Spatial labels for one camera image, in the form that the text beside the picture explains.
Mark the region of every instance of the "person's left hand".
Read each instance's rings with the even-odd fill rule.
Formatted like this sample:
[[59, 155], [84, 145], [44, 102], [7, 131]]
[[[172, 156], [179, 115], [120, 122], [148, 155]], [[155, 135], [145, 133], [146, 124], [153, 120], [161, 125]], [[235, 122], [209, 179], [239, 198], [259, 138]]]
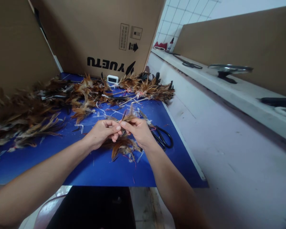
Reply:
[[107, 138], [116, 142], [119, 135], [122, 135], [121, 126], [114, 120], [99, 120], [92, 130], [82, 139], [91, 150], [98, 149]]

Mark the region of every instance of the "white wall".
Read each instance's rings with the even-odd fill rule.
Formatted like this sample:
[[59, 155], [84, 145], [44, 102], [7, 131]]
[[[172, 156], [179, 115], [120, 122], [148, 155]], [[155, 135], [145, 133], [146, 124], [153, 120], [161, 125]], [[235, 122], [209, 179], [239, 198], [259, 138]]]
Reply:
[[151, 53], [151, 73], [174, 81], [168, 106], [206, 176], [196, 189], [214, 228], [286, 228], [286, 141]]
[[286, 0], [166, 0], [154, 44], [174, 45], [184, 24], [286, 6]]

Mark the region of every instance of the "forearm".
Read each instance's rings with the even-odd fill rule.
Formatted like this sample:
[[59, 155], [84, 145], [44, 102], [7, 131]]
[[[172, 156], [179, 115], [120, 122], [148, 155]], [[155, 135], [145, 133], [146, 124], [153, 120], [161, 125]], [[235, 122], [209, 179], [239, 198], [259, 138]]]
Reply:
[[21, 222], [63, 184], [90, 153], [81, 141], [27, 170], [0, 190], [0, 226]]
[[158, 191], [175, 221], [183, 227], [208, 228], [193, 189], [155, 142], [145, 150]]

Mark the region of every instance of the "cardboard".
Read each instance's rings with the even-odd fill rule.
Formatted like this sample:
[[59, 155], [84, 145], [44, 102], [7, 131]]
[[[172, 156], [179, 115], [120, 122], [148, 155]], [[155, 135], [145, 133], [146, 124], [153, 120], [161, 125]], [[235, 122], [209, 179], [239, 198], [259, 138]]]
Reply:
[[144, 70], [164, 0], [32, 0], [64, 72], [118, 77]]
[[0, 87], [6, 94], [59, 74], [27, 0], [0, 1]]
[[235, 76], [286, 96], [286, 7], [184, 25], [174, 52], [205, 65], [253, 67]]

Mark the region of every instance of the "blue table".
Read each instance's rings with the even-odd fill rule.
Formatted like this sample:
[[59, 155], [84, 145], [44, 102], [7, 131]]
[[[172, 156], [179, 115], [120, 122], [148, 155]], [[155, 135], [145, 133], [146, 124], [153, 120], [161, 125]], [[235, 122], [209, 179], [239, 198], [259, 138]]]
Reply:
[[[61, 78], [81, 81], [82, 77], [62, 73]], [[166, 149], [166, 154], [171, 159], [173, 164], [182, 173], [185, 179], [192, 187], [206, 188], [208, 183], [204, 178], [201, 169], [195, 159], [190, 157], [184, 144], [182, 136], [176, 130], [176, 127], [170, 117], [166, 105], [158, 101], [142, 101], [141, 105], [134, 104], [134, 107], [139, 107], [147, 117], [152, 120], [152, 123], [160, 126], [170, 133], [174, 140], [174, 147]], [[106, 109], [108, 105], [101, 104], [100, 108]], [[118, 110], [123, 113], [128, 106]], [[107, 115], [113, 114], [113, 111], [106, 111]], [[91, 114], [84, 119], [81, 124], [84, 125], [83, 133], [91, 130], [94, 124], [104, 117], [96, 117], [97, 114]], [[112, 116], [121, 119], [122, 115], [115, 113]], [[17, 177], [24, 171], [51, 157], [55, 153], [63, 150], [72, 143], [84, 137], [80, 131], [72, 132], [77, 127], [76, 119], [70, 119], [70, 115], [66, 111], [61, 111], [59, 118], [66, 117], [67, 125], [60, 131], [63, 137], [47, 136], [41, 144], [36, 148], [27, 147], [18, 149], [12, 153], [4, 153], [0, 160], [0, 184], [6, 184], [13, 178]], [[3, 146], [0, 150], [8, 149], [12, 142]], [[111, 150], [98, 149], [93, 151], [83, 160], [77, 168], [69, 175], [64, 182], [64, 185], [84, 185], [84, 186], [143, 186], [155, 187], [155, 179], [149, 165], [149, 162], [144, 154], [139, 163], [130, 163], [126, 157], [119, 156], [114, 162], [111, 162]], [[140, 156], [140, 152], [134, 152], [135, 158]]]

